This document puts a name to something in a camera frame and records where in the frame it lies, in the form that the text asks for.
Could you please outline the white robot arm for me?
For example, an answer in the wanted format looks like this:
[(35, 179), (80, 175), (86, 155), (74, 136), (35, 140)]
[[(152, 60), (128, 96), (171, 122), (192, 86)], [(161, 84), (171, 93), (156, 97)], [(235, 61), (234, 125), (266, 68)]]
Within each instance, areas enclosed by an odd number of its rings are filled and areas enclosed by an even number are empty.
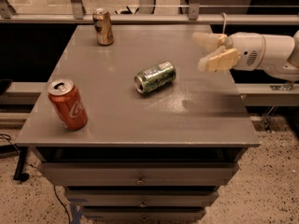
[(298, 35), (194, 33), (192, 39), (207, 52), (198, 62), (200, 72), (263, 70), (270, 77), (298, 80)]

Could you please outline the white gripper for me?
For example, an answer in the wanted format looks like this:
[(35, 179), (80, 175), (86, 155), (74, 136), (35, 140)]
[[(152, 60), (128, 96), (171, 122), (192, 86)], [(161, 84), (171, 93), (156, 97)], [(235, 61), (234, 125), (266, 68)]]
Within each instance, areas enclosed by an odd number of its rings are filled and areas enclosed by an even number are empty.
[(198, 62), (200, 72), (227, 71), (231, 68), (253, 71), (262, 61), (264, 38), (255, 33), (193, 33), (192, 40), (209, 53)]

